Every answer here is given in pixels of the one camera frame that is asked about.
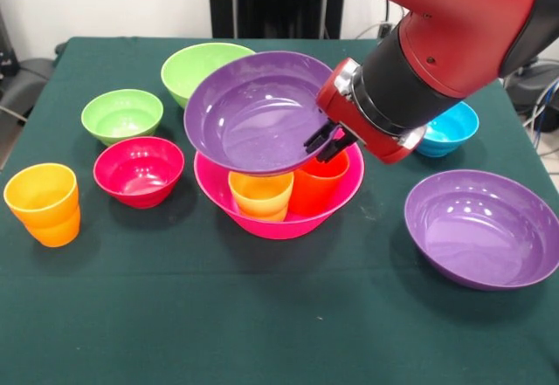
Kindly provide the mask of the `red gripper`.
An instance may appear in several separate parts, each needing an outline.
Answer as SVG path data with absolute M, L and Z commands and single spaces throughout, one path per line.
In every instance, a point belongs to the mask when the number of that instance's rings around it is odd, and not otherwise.
M 328 120 L 303 144 L 307 153 L 317 153 L 318 162 L 330 162 L 347 147 L 360 141 L 376 158 L 395 163 L 416 149 L 426 126 L 389 134 L 376 126 L 362 110 L 367 101 L 362 68 L 352 58 L 344 59 L 319 91 L 316 102 Z

